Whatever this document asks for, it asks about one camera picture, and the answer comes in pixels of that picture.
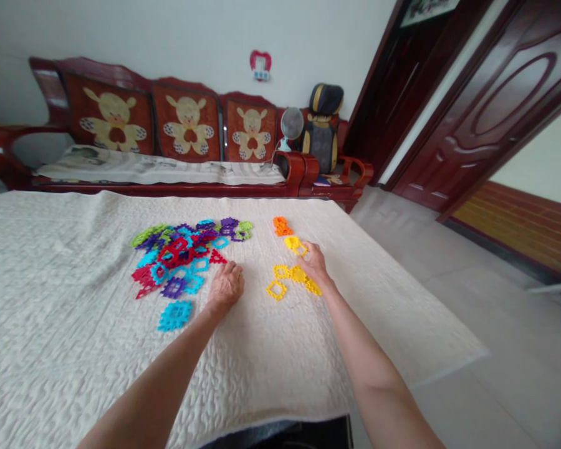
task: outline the wooden sofa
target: wooden sofa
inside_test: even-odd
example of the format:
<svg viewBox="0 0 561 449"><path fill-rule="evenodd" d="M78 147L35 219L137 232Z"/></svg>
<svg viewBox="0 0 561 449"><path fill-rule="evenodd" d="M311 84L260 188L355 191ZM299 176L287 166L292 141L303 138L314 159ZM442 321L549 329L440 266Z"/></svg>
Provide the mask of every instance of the wooden sofa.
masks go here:
<svg viewBox="0 0 561 449"><path fill-rule="evenodd" d="M360 178L356 183L328 188L314 186L319 171L315 158L300 152L274 153L276 143L282 137L280 119L283 110L262 97L240 92L218 96L203 84L172 77L148 80L126 67L86 58L46 60L31 57L29 65L44 94L49 119L43 126L0 126L0 180L9 190L56 193L110 190L137 196L326 197L343 203L349 212L368 180L367 169L362 163L343 158L346 172L354 163L357 166ZM188 103L181 105L182 98ZM249 115L245 114L247 111L255 114L254 117L257 115L256 124L261 128L257 131L267 134L259 140L257 148L255 144L246 145L245 141L236 138L241 132L245 134L247 122L243 116ZM187 140L179 139L179 129L187 136L186 129L179 128L179 122L188 123L186 128L192 127L197 133L190 133ZM286 181L274 185L231 186L51 180L34 176L12 151L12 144L18 138L35 133L68 133L75 143L161 155L184 162L261 163L270 160L274 154L274 163L280 167Z"/></svg>

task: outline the white wall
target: white wall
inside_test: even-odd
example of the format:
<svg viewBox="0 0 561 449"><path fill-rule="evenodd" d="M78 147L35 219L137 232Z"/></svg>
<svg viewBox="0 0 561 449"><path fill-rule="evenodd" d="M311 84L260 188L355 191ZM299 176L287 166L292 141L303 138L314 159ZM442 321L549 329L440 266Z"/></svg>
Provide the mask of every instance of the white wall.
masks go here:
<svg viewBox="0 0 561 449"><path fill-rule="evenodd" d="M486 36L486 33L491 28L492 24L499 16L506 4L507 0L494 0L492 2L489 9L484 14L484 17L482 18L472 35L469 37L465 46L461 49L461 52L459 53L452 66L447 71L447 74L439 84L438 88L428 101L428 104L426 104L426 107L418 117L416 123L412 126L409 134L407 134L407 136L403 140L403 143L395 153L395 156L391 159L391 162L386 167L386 170L384 171L384 173L382 173L382 176L378 181L379 184L386 184L392 174L395 172L402 159L410 150L412 144L418 138L418 135L420 134L422 129L424 129L424 126L426 125L428 119L430 118L430 116L432 116L433 112L436 110L436 107L442 101L449 88L453 85L453 82L456 80L465 65L468 63L469 59L474 54L474 52L484 39L484 36Z"/></svg>
<svg viewBox="0 0 561 449"><path fill-rule="evenodd" d="M0 123L47 118L27 58L85 56L148 78L307 105L317 82L345 89L349 119L395 0L0 0ZM272 80L252 79L253 49Z"/></svg>
<svg viewBox="0 0 561 449"><path fill-rule="evenodd" d="M561 203L561 115L501 167L491 181Z"/></svg>

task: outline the white quilted bedspread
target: white quilted bedspread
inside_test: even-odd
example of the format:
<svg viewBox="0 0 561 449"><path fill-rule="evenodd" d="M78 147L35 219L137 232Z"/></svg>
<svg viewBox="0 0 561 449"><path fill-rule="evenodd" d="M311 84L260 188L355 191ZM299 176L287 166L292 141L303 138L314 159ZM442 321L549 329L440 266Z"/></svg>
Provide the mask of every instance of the white quilted bedspread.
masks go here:
<svg viewBox="0 0 561 449"><path fill-rule="evenodd" d="M141 254L131 238L157 223L232 216L253 237L221 250L244 266L244 297L215 332L169 440L196 448L284 418L347 413L350 387L321 299L288 284L265 293L273 264L291 264L272 218L318 242L355 312L410 384L481 356L473 334L359 228L322 200L0 195L0 448L73 447L178 335L156 331L168 301L134 300ZM192 298L204 306L206 284Z"/></svg>

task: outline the pile of toy pieces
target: pile of toy pieces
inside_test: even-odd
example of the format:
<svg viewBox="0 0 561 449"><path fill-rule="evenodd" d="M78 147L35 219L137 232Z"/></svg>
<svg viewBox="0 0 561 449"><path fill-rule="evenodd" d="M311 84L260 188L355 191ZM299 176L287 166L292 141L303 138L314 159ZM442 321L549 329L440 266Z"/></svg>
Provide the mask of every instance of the pile of toy pieces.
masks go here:
<svg viewBox="0 0 561 449"><path fill-rule="evenodd" d="M177 300L183 293L195 295L204 284L210 264L225 264L218 252L231 241L251 237L253 225L248 221L225 218L220 224L202 220L195 228L186 223L178 226L158 224L137 234L131 247L144 249L132 278L141 286L135 299L163 287L161 294ZM169 332L187 323L191 301L171 302L161 315L158 330Z"/></svg>
<svg viewBox="0 0 561 449"><path fill-rule="evenodd" d="M285 245L289 250L298 256L305 256L307 254L307 248L303 246L299 237L293 235L293 230L288 227L286 218L280 216L274 217L272 224L275 228L275 234L278 235L278 237L285 237ZM290 279L298 284L303 284L306 290L314 293L316 296L322 295L318 285L307 277L299 265L295 265L292 268L289 268L287 265L275 265L272 268L272 273L274 274L274 280L266 289L266 293L272 296L276 301L280 301L287 292L287 287L281 282L283 279ZM275 287L279 289L280 292L275 293L272 290Z"/></svg>

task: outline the electric fan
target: electric fan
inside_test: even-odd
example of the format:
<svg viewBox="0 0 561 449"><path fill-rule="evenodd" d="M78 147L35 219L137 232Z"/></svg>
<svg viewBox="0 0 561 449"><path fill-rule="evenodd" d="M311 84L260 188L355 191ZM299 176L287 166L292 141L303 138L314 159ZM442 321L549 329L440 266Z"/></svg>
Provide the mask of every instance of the electric fan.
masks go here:
<svg viewBox="0 0 561 449"><path fill-rule="evenodd" d="M301 135L304 130L304 116L301 111L296 107L287 108L282 114L280 120L280 130L282 131L283 138L279 142L279 151L289 152L289 140L295 140Z"/></svg>

